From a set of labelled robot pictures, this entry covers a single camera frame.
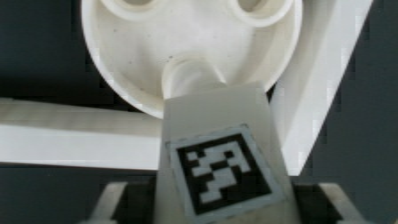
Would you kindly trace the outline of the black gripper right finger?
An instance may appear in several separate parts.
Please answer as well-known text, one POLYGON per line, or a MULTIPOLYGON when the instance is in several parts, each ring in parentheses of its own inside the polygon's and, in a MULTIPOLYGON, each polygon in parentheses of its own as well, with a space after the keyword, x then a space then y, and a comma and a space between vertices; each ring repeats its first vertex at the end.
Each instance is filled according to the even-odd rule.
POLYGON ((302 224, 371 224, 336 183, 295 183, 302 224))

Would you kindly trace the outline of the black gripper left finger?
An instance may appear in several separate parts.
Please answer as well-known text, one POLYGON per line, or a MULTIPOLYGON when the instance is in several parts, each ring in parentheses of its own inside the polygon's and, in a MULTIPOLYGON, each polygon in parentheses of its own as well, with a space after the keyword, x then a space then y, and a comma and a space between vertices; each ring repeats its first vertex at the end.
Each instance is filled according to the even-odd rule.
POLYGON ((110 182, 89 217, 76 224, 153 224, 151 182, 110 182))

